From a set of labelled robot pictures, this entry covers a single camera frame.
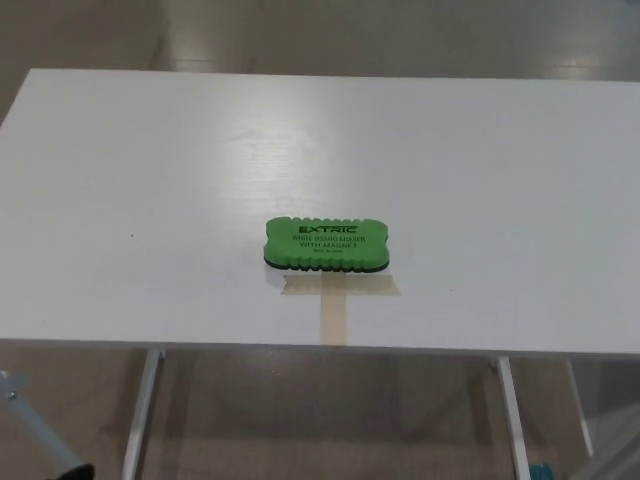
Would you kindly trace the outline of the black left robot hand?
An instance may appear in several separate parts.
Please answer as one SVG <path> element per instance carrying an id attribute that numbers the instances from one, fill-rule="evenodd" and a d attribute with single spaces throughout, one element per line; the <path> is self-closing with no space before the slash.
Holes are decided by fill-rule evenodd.
<path id="1" fill-rule="evenodd" d="M 94 480 L 95 467 L 92 464 L 84 464 L 74 467 L 56 477 L 56 480 Z"/>

